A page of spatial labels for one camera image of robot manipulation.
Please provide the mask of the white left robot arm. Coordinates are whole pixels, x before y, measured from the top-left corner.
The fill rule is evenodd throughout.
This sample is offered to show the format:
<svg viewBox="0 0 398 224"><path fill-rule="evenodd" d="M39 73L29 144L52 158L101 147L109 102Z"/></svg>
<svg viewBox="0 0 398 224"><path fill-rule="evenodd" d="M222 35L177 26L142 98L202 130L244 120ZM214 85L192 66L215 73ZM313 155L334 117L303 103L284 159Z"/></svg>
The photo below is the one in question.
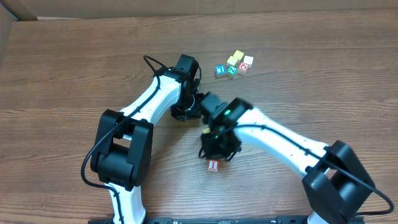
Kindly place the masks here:
<svg viewBox="0 0 398 224"><path fill-rule="evenodd" d="M141 185L148 173L154 126L166 111L178 121L199 119L203 94L201 68L182 54L174 67L153 69L149 88L120 111L106 110L99 119L95 144L81 166L81 178L110 192L114 217L107 223L143 223Z"/></svg>

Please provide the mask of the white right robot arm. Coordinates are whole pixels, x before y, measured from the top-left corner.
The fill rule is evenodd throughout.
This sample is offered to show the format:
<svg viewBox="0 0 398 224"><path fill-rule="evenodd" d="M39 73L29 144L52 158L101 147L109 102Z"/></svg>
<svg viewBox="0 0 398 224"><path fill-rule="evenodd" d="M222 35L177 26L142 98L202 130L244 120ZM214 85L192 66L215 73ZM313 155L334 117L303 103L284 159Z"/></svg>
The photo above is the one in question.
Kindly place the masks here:
<svg viewBox="0 0 398 224"><path fill-rule="evenodd" d="M264 150L301 178L313 210L307 223L348 223L375 186L352 148L342 141L328 145L308 139L240 98L227 103L207 93L200 110L210 128L201 135L200 154L230 161L243 144Z"/></svg>

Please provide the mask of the red I letter block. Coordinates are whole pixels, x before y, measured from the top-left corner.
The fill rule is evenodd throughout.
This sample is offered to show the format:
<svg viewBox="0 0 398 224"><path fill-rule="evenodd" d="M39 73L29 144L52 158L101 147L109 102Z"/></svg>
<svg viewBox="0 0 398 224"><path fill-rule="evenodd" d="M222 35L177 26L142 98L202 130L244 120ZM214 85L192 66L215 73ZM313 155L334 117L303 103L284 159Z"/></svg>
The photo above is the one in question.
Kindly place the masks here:
<svg viewBox="0 0 398 224"><path fill-rule="evenodd" d="M213 172L218 172L219 171L219 164L220 164L219 160L210 159L208 161L208 170L209 171L213 171Z"/></svg>

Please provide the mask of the yellow K letter block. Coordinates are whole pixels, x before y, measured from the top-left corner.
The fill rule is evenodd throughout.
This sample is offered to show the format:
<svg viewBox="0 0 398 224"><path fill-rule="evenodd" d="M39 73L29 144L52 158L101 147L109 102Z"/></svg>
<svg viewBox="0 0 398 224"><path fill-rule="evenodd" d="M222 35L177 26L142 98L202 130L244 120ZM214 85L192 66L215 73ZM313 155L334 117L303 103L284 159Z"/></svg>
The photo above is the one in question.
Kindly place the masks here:
<svg viewBox="0 0 398 224"><path fill-rule="evenodd" d="M203 134L210 134L211 133L211 129L210 128L206 128L203 130Z"/></svg>

